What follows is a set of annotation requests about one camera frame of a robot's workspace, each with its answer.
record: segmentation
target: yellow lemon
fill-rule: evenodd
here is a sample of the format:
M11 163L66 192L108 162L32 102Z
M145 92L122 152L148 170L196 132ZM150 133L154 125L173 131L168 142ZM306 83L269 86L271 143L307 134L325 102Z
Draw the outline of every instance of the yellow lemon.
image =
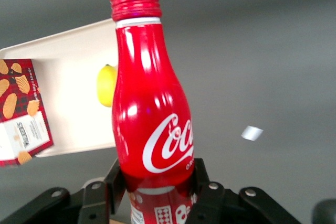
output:
M117 70L113 66L106 64L97 76L97 96L99 102L111 107L113 102L114 90L117 82Z

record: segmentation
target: white tray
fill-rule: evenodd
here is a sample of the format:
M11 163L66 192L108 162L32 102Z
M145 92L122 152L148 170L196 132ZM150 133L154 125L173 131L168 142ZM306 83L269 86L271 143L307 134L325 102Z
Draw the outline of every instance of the white tray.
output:
M54 146L38 157L114 147L111 108L96 79L118 64L115 23L104 20L0 50L0 59L32 59Z

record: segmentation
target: coca-cola bottle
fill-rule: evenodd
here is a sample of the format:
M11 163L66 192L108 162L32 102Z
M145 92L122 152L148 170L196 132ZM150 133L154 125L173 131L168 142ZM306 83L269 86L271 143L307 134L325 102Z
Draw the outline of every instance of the coca-cola bottle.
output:
M183 224L195 201L190 109L170 63L159 0L110 0L119 51L112 125L133 224Z

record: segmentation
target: red bottle cap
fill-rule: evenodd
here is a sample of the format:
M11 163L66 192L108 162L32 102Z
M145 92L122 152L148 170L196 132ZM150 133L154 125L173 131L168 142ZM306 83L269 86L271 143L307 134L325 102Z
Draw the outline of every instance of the red bottle cap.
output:
M162 16L159 0L110 0L110 2L114 21Z

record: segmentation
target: gray background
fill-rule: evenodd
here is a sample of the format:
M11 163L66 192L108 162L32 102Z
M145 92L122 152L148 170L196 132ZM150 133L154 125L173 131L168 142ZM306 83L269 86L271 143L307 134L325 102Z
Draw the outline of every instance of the gray background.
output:
M195 155L212 180L265 190L302 223L336 198L336 0L161 0ZM0 0L0 48L110 17L108 0ZM264 130L251 142L246 126ZM0 220L52 186L76 192L115 150L0 169ZM116 216L127 221L125 198Z

